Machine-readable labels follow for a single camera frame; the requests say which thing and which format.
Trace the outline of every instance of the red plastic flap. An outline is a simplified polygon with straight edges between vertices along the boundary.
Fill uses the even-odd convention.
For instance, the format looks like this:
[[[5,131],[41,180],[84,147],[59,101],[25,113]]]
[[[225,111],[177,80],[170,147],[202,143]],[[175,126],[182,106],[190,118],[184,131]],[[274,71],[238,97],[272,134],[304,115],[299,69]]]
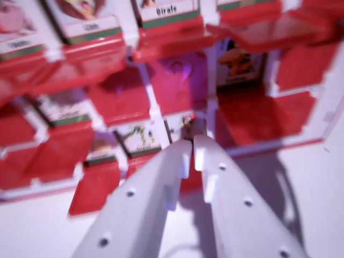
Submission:
[[[0,62],[0,106],[25,93],[46,64],[41,53]]]
[[[256,54],[324,40],[332,34],[332,23],[317,13],[299,9],[278,17],[231,21],[219,26],[207,25],[220,38],[230,37],[247,52]]]
[[[215,44],[215,37],[203,26],[201,17],[141,30],[133,53],[136,62],[148,62],[187,52],[199,51]]]
[[[149,118],[145,85],[135,67],[127,67],[89,88],[88,95],[108,126]]]
[[[330,68],[341,40],[326,44],[298,46],[285,50],[277,73],[279,90],[321,83]]]
[[[300,133],[316,100],[303,92],[281,98],[252,95],[222,101],[221,114],[235,143],[249,145]]]
[[[65,51],[65,60],[48,65],[31,82],[32,93],[50,94],[94,85],[125,68],[126,46],[119,37],[106,42],[96,40],[70,46]]]
[[[25,175],[51,182],[71,178],[78,162],[84,162],[90,150],[94,131],[88,126],[82,130],[55,128],[45,143],[39,146],[37,155]]]
[[[320,11],[322,13],[326,13],[328,15],[334,16],[336,18],[344,18],[344,1],[343,0],[335,0],[335,1],[323,1],[322,2],[310,2],[304,3],[304,5],[308,8]]]
[[[31,184],[31,179],[25,178],[23,174],[36,151],[37,148],[18,150],[7,153],[7,157],[0,160],[0,189],[9,190]]]
[[[162,114],[206,107],[208,72],[204,53],[152,61],[147,70]]]
[[[222,148],[235,147],[236,144],[219,110],[215,113],[215,140]]]
[[[69,208],[71,216],[101,210],[108,195],[119,185],[120,170],[116,162],[85,167],[84,172]]]
[[[0,107],[0,146],[19,144],[34,140],[35,129],[12,103]]]
[[[128,179],[131,175],[133,175],[138,169],[140,169],[144,164],[146,164],[155,155],[156,153],[153,153],[153,154],[148,154],[144,156],[134,157],[128,160],[129,168],[125,175],[125,179]]]

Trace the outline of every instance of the character card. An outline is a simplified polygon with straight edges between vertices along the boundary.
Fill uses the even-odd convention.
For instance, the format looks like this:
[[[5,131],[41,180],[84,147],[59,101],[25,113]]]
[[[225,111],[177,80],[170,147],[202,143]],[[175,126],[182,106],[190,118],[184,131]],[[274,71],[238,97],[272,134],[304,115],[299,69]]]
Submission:
[[[91,165],[116,160],[116,147],[119,143],[113,133],[96,132],[86,163]]]
[[[30,2],[0,0],[0,52],[3,60],[35,53],[44,48],[44,38],[31,19],[36,15],[36,10]]]
[[[196,18],[198,0],[135,0],[142,26],[152,28]]]
[[[114,0],[47,0],[47,4],[70,44],[121,31]]]
[[[261,76],[263,54],[249,54],[233,40],[217,43],[217,87],[258,80]]]
[[[82,88],[54,94],[42,94],[36,101],[38,108],[54,126],[90,120],[88,98]]]
[[[217,0],[217,9],[226,11],[241,8],[253,4],[271,2],[273,0]]]
[[[170,142],[193,141],[196,134],[206,134],[206,121],[194,112],[175,114],[166,118],[166,128]]]
[[[119,126],[116,134],[131,157],[161,150],[158,134],[151,121]]]

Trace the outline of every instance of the white table surface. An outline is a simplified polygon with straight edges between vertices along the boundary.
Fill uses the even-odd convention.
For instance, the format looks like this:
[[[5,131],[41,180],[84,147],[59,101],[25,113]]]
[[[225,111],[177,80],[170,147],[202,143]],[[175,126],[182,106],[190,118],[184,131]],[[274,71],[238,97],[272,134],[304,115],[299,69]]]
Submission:
[[[237,160],[276,214],[300,232],[311,258],[344,257],[343,128],[344,116],[323,144]],[[276,173],[285,175],[289,191]],[[296,206],[285,201],[286,193]],[[0,257],[71,257],[96,217],[68,218],[73,194],[1,204]],[[216,257],[211,211],[201,191],[181,197],[177,211],[168,214],[159,257]]]

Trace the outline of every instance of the green stripe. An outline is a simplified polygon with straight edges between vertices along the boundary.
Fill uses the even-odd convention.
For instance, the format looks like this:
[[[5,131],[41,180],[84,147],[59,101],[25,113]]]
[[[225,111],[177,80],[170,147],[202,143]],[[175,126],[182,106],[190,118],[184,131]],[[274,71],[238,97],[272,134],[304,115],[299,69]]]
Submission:
[[[174,15],[166,18],[156,19],[156,20],[149,20],[142,23],[144,28],[154,28],[170,23],[181,22],[183,20],[194,19],[200,14],[199,9],[197,11],[182,13],[181,15]]]
[[[43,49],[44,49],[43,45],[28,47],[28,48],[20,49],[20,50],[13,51],[10,53],[4,53],[0,56],[0,59],[1,60],[8,60],[8,59],[12,59],[12,58],[18,58],[18,57],[23,56],[23,55],[29,55],[29,54],[39,52]]]
[[[102,37],[107,37],[107,36],[111,36],[111,35],[115,35],[117,33],[121,32],[121,28],[112,28],[106,31],[98,31],[95,33],[90,33],[90,34],[86,34],[86,35],[82,35],[82,36],[76,36],[73,38],[69,38],[68,42],[70,44],[79,44],[85,41],[90,41],[90,40],[94,40],[94,39],[98,39],[98,38],[102,38]]]
[[[136,156],[140,156],[140,155],[143,155],[143,154],[148,154],[148,153],[152,153],[152,152],[158,152],[158,151],[161,151],[161,147],[156,147],[156,148],[153,148],[153,149],[145,149],[145,150],[140,150],[138,152],[130,152],[130,156],[131,157],[136,157]]]
[[[273,0],[255,0],[254,4],[260,4],[260,3],[266,3],[266,2],[271,2]],[[227,11],[227,10],[231,10],[231,9],[236,9],[236,8],[242,8],[242,7],[246,7],[246,6],[241,6],[241,2],[242,1],[238,1],[238,2],[234,2],[234,3],[228,3],[228,4],[223,4],[223,5],[218,5],[217,6],[217,10],[221,10],[221,11]]]
[[[52,121],[52,124],[54,126],[61,126],[61,125],[69,125],[69,124],[73,124],[73,123],[79,123],[79,122],[88,121],[88,120],[91,120],[91,119],[88,116],[88,114],[85,114],[83,116],[70,117],[70,118],[66,118],[63,120]]]
[[[103,162],[108,162],[108,161],[114,161],[116,160],[115,156],[111,156],[111,157],[103,157],[101,159],[94,159],[94,160],[87,160],[85,163],[87,165],[95,165],[95,164],[99,164],[99,163],[103,163]]]

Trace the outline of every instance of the screw hole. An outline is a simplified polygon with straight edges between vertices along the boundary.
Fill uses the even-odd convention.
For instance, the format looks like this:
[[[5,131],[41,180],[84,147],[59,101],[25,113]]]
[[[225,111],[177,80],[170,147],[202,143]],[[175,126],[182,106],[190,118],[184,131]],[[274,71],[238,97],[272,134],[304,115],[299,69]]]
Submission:
[[[108,244],[109,244],[109,240],[107,238],[101,238],[98,243],[98,245],[102,248],[107,246]]]
[[[247,207],[252,207],[253,206],[253,202],[250,198],[246,198],[243,203],[247,206]]]
[[[135,195],[135,189],[129,189],[127,192],[127,197],[133,197]]]
[[[219,169],[221,169],[222,171],[225,171],[225,170],[227,169],[226,164],[220,163],[220,164],[219,164]]]
[[[279,255],[282,257],[282,258],[289,258],[289,253],[285,250],[281,250],[279,252]]]

